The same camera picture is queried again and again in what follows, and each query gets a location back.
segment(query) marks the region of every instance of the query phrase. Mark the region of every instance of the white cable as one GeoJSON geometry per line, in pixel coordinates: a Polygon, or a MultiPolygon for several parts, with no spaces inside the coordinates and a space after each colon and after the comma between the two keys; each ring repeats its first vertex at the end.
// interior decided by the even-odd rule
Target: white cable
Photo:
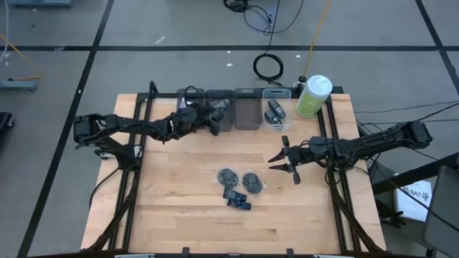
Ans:
{"type": "Polygon", "coordinates": [[[5,50],[3,51],[3,53],[1,54],[1,57],[0,57],[0,64],[1,64],[1,61],[3,60],[3,57],[5,56],[6,54],[6,51],[8,49],[8,41],[9,41],[9,10],[8,10],[8,0],[5,0],[5,9],[6,9],[6,35],[5,35],[5,50]]]}

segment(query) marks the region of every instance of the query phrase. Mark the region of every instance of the wooden table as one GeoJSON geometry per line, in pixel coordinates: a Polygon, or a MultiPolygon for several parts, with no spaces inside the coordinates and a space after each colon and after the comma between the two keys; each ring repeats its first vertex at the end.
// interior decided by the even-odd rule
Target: wooden table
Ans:
{"type": "MultiPolygon", "coordinates": [[[[119,95],[114,113],[132,118],[135,99],[136,95],[119,95]]],[[[349,95],[332,95],[332,99],[340,137],[359,137],[349,95]]],[[[156,99],[151,120],[164,118],[175,108],[175,99],[156,99]]],[[[324,116],[331,135],[325,106],[324,116]]],[[[268,160],[282,147],[282,135],[288,135],[291,145],[320,135],[316,118],[306,120],[295,111],[293,117],[294,125],[283,133],[262,126],[259,130],[233,128],[217,137],[200,130],[165,145],[148,138],[129,252],[181,253],[189,247],[191,253],[285,254],[293,248],[296,254],[339,254],[325,170],[315,163],[299,166],[302,181],[295,186],[291,174],[268,169],[268,160]],[[225,167],[241,177],[253,171],[266,184],[262,193],[247,197],[251,211],[226,206],[223,187],[216,180],[225,167]]],[[[113,138],[128,142],[126,133],[113,138]]],[[[114,159],[102,161],[98,181],[116,166],[114,159]]],[[[357,166],[366,168],[364,161],[357,166]]],[[[357,169],[347,175],[357,220],[385,248],[368,175],[357,169]]],[[[120,178],[118,173],[94,196],[82,247],[90,246],[113,218],[120,178]]],[[[241,185],[235,190],[247,193],[241,185]]],[[[352,249],[344,216],[343,222],[347,246],[352,249]]],[[[124,226],[122,221],[117,247],[124,226]]]]}

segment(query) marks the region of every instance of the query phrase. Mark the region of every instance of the gray floor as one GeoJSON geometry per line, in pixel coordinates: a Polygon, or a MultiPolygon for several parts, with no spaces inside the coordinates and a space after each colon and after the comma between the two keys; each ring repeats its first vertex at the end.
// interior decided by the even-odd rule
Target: gray floor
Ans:
{"type": "MultiPolygon", "coordinates": [[[[10,40],[20,46],[90,46],[107,0],[79,0],[71,9],[11,8],[10,40]]],[[[275,10],[274,0],[253,4],[275,10]]],[[[297,22],[276,34],[273,44],[307,45],[326,1],[305,1],[297,22]]],[[[282,1],[278,25],[290,23],[299,0],[282,1]]],[[[459,2],[425,1],[444,45],[459,45],[459,2]]],[[[0,7],[0,33],[4,33],[0,7]]],[[[260,23],[255,14],[247,15],[260,23]]],[[[248,28],[241,14],[221,1],[115,0],[101,45],[105,46],[266,45],[269,38],[248,28]]],[[[413,0],[333,0],[318,45],[433,46],[434,42],[413,0]]],[[[194,85],[204,89],[266,87],[252,72],[261,51],[98,52],[77,114],[111,113],[117,94],[145,92],[154,80],[161,92],[194,85]]],[[[285,65],[280,80],[292,85],[303,71],[307,52],[273,51],[285,65]]],[[[0,111],[14,114],[16,127],[0,149],[0,257],[15,257],[44,177],[54,154],[88,52],[25,52],[42,70],[36,92],[0,92],[0,111]]],[[[459,52],[448,52],[459,66],[459,52]]],[[[12,52],[0,64],[0,79],[37,73],[12,52]]],[[[260,71],[275,72],[264,60],[260,71]]],[[[355,110],[382,110],[432,102],[459,100],[438,52],[314,52],[309,75],[322,74],[351,94],[355,110]]],[[[437,110],[426,107],[376,115],[358,114],[361,122],[411,120],[437,110]]],[[[452,109],[437,119],[457,118],[452,109]]],[[[459,123],[429,123],[434,137],[423,150],[441,158],[457,152],[459,123]]],[[[87,202],[100,161],[92,149],[76,151],[72,133],[40,221],[29,255],[76,252],[87,219],[87,202]]],[[[431,160],[410,150],[394,150],[379,159],[403,172],[431,160]]],[[[383,228],[389,250],[424,254],[425,249],[396,229],[383,228]]]]}

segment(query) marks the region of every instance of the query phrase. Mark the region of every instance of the cable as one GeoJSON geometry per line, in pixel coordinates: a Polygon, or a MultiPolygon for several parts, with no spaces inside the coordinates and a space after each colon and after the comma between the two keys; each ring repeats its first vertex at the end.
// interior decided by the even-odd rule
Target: cable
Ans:
{"type": "Polygon", "coordinates": [[[422,156],[426,156],[426,157],[428,157],[428,158],[431,158],[431,159],[433,159],[433,160],[436,160],[436,161],[439,160],[438,158],[434,158],[434,157],[429,156],[429,155],[427,155],[427,154],[425,154],[425,153],[422,153],[422,152],[420,152],[420,151],[418,151],[418,150],[413,150],[413,151],[414,151],[414,152],[417,152],[417,153],[419,153],[419,154],[421,154],[422,156]]]}
{"type": "MultiPolygon", "coordinates": [[[[275,29],[275,25],[276,25],[276,22],[278,20],[278,16],[279,16],[279,6],[280,6],[280,0],[278,0],[278,5],[276,7],[276,10],[275,10],[275,18],[274,18],[274,24],[273,24],[273,32],[274,32],[274,29],[275,29]]],[[[266,49],[265,53],[259,55],[257,58],[255,58],[255,60],[253,61],[253,72],[261,79],[261,80],[265,80],[267,82],[272,82],[272,81],[275,81],[275,80],[279,80],[283,73],[284,73],[284,64],[282,63],[282,59],[275,56],[274,54],[268,54],[268,51],[270,50],[270,47],[271,47],[271,42],[273,41],[273,33],[271,33],[271,37],[270,37],[270,43],[268,44],[268,48],[266,49]],[[273,59],[274,61],[276,61],[279,65],[279,73],[277,73],[276,75],[274,76],[264,76],[262,74],[260,74],[258,72],[258,68],[257,68],[257,64],[258,64],[258,61],[260,61],[260,59],[262,59],[263,57],[269,57],[271,59],[273,59]]]]}
{"type": "Polygon", "coordinates": [[[109,173],[108,176],[106,176],[104,179],[102,179],[102,181],[99,182],[95,186],[93,192],[91,193],[91,197],[89,198],[89,209],[91,209],[91,204],[93,204],[93,197],[94,197],[95,192],[99,189],[100,186],[102,186],[103,183],[105,183],[110,177],[112,177],[116,173],[116,171],[118,171],[119,169],[120,169],[120,167],[115,168],[115,170],[112,173],[109,173]]]}
{"type": "Polygon", "coordinates": [[[426,115],[426,116],[423,117],[423,118],[416,119],[415,121],[419,122],[419,121],[424,120],[425,118],[430,118],[430,117],[432,117],[432,116],[434,116],[434,115],[437,115],[437,114],[439,114],[439,113],[441,113],[441,112],[443,112],[443,111],[445,111],[445,110],[448,110],[448,109],[450,109],[450,108],[452,108],[452,107],[455,107],[455,106],[457,106],[457,105],[459,105],[459,103],[455,103],[454,105],[447,106],[447,107],[445,107],[445,108],[443,108],[443,109],[441,109],[441,110],[438,110],[437,112],[430,113],[429,115],[426,115]]]}
{"type": "Polygon", "coordinates": [[[184,92],[184,101],[185,101],[185,105],[186,105],[186,106],[189,106],[189,105],[188,105],[188,101],[186,101],[186,94],[188,93],[188,90],[189,90],[189,89],[193,89],[193,90],[196,92],[196,94],[198,95],[199,104],[201,105],[201,104],[202,104],[201,95],[199,94],[198,89],[196,89],[195,86],[191,86],[191,85],[185,88],[185,92],[184,92]]]}
{"type": "Polygon", "coordinates": [[[8,9],[8,0],[5,0],[5,10],[6,10],[6,38],[5,38],[5,50],[1,53],[0,64],[3,60],[6,51],[8,50],[8,38],[9,38],[9,9],[8,9]]]}
{"type": "Polygon", "coordinates": [[[244,11],[244,20],[245,20],[246,25],[248,25],[250,28],[252,28],[252,29],[254,29],[254,30],[256,30],[256,31],[263,32],[263,34],[264,34],[265,36],[269,36],[270,34],[281,33],[281,32],[286,31],[287,29],[289,29],[289,28],[295,23],[296,19],[297,19],[298,16],[300,15],[301,9],[303,8],[303,3],[304,3],[304,0],[301,0],[300,8],[298,8],[298,12],[296,13],[295,18],[293,18],[293,21],[292,21],[285,29],[281,29],[280,31],[277,31],[277,32],[274,31],[274,28],[273,28],[273,30],[272,30],[271,32],[266,32],[266,29],[269,28],[269,27],[271,26],[272,22],[270,22],[271,18],[269,17],[269,15],[268,15],[268,13],[266,12],[266,10],[264,10],[262,7],[249,5],[248,8],[247,8],[247,10],[251,10],[252,7],[255,7],[255,8],[259,8],[259,9],[261,9],[263,12],[265,12],[267,19],[265,19],[264,17],[262,17],[262,18],[268,23],[268,27],[266,27],[265,29],[261,30],[261,29],[258,29],[258,28],[256,28],[256,27],[250,25],[249,22],[247,21],[247,17],[245,16],[245,11],[244,11]]]}
{"type": "Polygon", "coordinates": [[[416,201],[419,205],[421,205],[422,207],[424,207],[425,209],[427,209],[435,218],[437,218],[438,220],[440,220],[441,222],[443,222],[445,225],[449,226],[451,229],[454,229],[454,231],[456,232],[459,232],[459,229],[457,227],[455,227],[454,225],[452,225],[451,223],[449,223],[448,221],[444,220],[442,217],[438,216],[432,209],[430,209],[429,207],[427,207],[425,204],[423,204],[422,202],[420,202],[419,200],[417,200],[415,197],[411,196],[409,193],[407,193],[405,190],[403,190],[400,186],[398,186],[396,183],[394,183],[394,181],[392,181],[390,178],[388,178],[386,175],[384,175],[380,170],[379,170],[379,166],[377,163],[375,163],[375,166],[376,166],[376,169],[378,170],[378,172],[389,182],[391,183],[395,188],[399,189],[401,192],[403,192],[404,194],[406,194],[408,197],[410,197],[413,201],[416,201]]]}
{"type": "Polygon", "coordinates": [[[314,48],[314,45],[316,44],[316,40],[318,38],[318,33],[320,32],[322,24],[323,24],[323,21],[325,20],[325,17],[327,16],[328,9],[330,9],[330,2],[331,2],[331,0],[327,0],[327,4],[325,5],[325,9],[323,10],[321,20],[318,23],[318,26],[317,26],[317,29],[316,29],[316,33],[314,34],[313,42],[311,43],[311,47],[309,48],[308,60],[306,61],[306,68],[304,69],[304,72],[303,72],[303,76],[304,77],[306,77],[306,72],[308,71],[308,68],[309,68],[309,62],[310,62],[311,57],[313,55],[313,48],[314,48]]]}
{"type": "MultiPolygon", "coordinates": [[[[132,147],[135,148],[136,146],[140,146],[140,144],[135,144],[133,145],[132,147]]],[[[134,162],[137,162],[138,158],[140,157],[140,154],[143,152],[142,149],[138,150],[137,154],[136,154],[136,157],[135,157],[135,161],[134,162]]],[[[93,192],[91,193],[91,197],[89,198],[89,208],[91,209],[91,204],[93,203],[93,197],[94,197],[94,194],[95,192],[100,188],[100,186],[102,186],[103,183],[105,183],[109,178],[111,178],[113,175],[115,175],[115,173],[117,171],[120,170],[120,166],[118,166],[114,171],[112,171],[112,173],[109,173],[108,176],[106,176],[104,179],[102,179],[101,182],[99,182],[93,192]]]]}
{"type": "Polygon", "coordinates": [[[393,108],[393,109],[389,109],[389,110],[379,110],[379,111],[355,111],[354,113],[377,114],[377,113],[392,112],[392,111],[395,111],[395,110],[410,110],[410,109],[414,109],[414,108],[430,107],[430,106],[433,106],[433,105],[453,104],[453,103],[457,103],[457,102],[459,102],[459,100],[449,101],[449,102],[437,102],[437,103],[433,103],[433,104],[418,105],[418,106],[412,106],[412,107],[400,107],[400,108],[393,108]]]}
{"type": "MultiPolygon", "coordinates": [[[[451,122],[451,121],[459,121],[459,119],[439,119],[439,120],[427,120],[422,121],[423,123],[431,123],[431,122],[451,122]]],[[[360,125],[392,125],[397,123],[404,123],[404,122],[379,122],[379,123],[361,123],[360,125]]]]}

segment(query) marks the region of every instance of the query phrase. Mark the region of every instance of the white bottle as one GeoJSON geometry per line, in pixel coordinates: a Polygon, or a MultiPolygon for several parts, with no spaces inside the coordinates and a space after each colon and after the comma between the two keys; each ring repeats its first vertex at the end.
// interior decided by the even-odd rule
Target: white bottle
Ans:
{"type": "Polygon", "coordinates": [[[302,118],[312,118],[330,95],[333,85],[323,75],[314,75],[307,81],[298,102],[296,112],[302,118]]]}

